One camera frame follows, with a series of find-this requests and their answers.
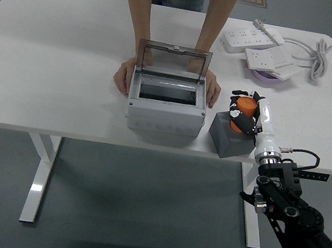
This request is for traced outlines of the person's right hand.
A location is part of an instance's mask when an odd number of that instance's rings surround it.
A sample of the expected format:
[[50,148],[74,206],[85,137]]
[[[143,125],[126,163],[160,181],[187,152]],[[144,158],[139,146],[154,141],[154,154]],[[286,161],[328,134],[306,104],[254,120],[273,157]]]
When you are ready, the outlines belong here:
[[131,79],[136,67],[136,61],[136,56],[124,61],[113,76],[113,81],[117,86],[117,89],[121,94],[123,94],[123,96],[126,97],[129,95]]

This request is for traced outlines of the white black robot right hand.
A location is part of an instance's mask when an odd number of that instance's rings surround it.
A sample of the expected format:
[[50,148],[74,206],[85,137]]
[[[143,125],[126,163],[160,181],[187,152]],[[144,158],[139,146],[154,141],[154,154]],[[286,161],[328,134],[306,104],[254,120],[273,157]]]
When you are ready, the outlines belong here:
[[278,163],[281,149],[275,143],[269,100],[258,92],[234,90],[230,98],[229,121],[234,131],[253,139],[257,164]]

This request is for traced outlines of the person's left hand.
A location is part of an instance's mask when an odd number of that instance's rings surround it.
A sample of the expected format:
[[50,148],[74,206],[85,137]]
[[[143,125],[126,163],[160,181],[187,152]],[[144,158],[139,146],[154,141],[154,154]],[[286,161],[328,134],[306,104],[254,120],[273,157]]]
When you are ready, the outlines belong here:
[[213,108],[220,95],[221,87],[218,84],[216,75],[208,70],[206,74],[206,104],[209,109]]

